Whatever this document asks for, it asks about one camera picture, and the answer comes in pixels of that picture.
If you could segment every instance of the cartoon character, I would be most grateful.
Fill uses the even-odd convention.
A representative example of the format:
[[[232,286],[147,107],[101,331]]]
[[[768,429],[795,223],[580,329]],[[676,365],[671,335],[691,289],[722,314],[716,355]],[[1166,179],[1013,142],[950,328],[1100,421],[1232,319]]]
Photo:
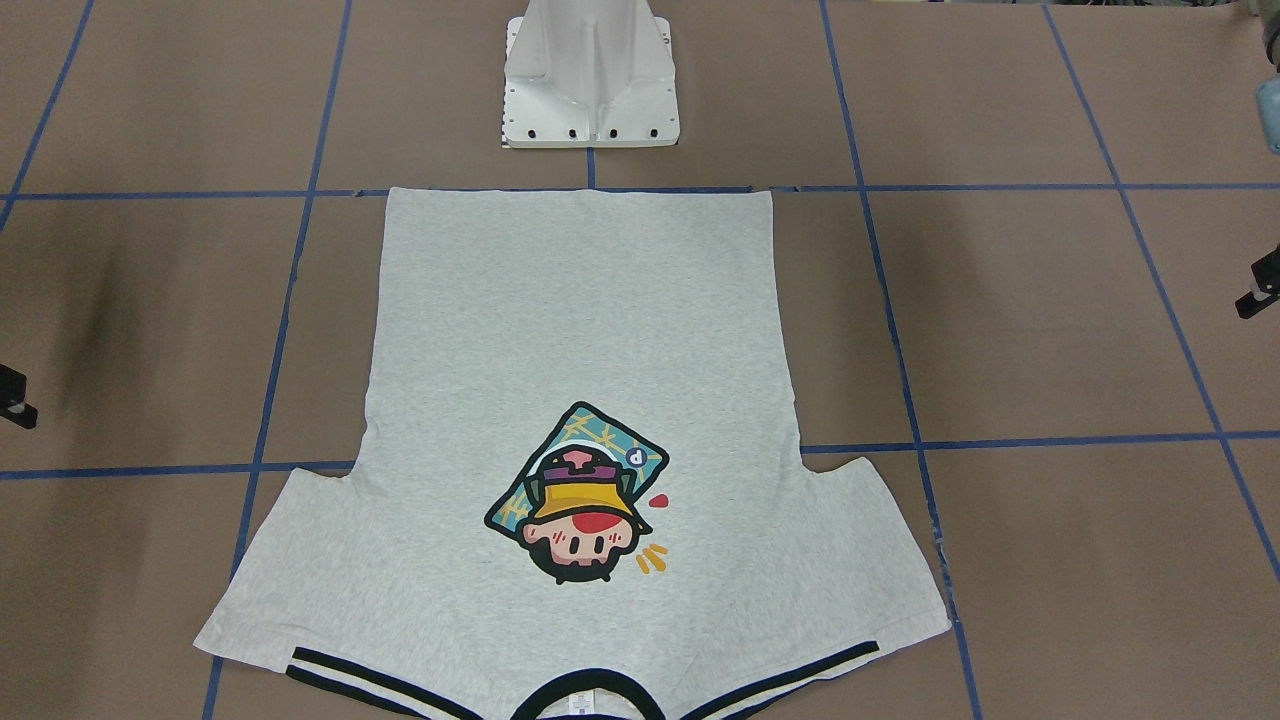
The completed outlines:
[[[618,559],[653,532],[636,501],[666,465],[660,448],[577,402],[485,523],[524,547],[557,584],[608,582]]]

